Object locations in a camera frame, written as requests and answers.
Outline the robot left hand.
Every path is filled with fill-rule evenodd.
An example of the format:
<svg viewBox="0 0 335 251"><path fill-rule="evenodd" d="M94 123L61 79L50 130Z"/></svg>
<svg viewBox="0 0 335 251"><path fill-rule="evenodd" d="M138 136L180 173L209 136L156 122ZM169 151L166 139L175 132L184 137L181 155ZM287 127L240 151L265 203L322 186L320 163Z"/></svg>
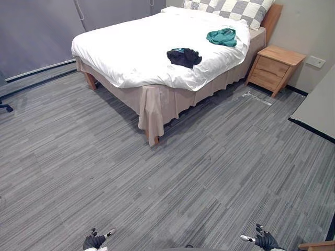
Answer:
<svg viewBox="0 0 335 251"><path fill-rule="evenodd" d="M97 250L97 251L108 251L107 246L103 246L105 240L117 232L116 228L112 228L108 233L104 235L98 235L95 227L90 229L90 234L86 236L83 243L83 250Z"/></svg>

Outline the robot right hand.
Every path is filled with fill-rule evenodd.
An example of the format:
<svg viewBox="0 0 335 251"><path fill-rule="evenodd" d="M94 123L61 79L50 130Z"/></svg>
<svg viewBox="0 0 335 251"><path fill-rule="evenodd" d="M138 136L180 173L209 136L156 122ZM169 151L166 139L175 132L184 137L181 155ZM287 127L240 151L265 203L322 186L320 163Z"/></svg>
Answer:
<svg viewBox="0 0 335 251"><path fill-rule="evenodd" d="M256 237L240 235L240 239L245 242L250 242L263 250L273 250L279 248L279 244L272 234L264 229L263 225L256 224Z"/></svg>

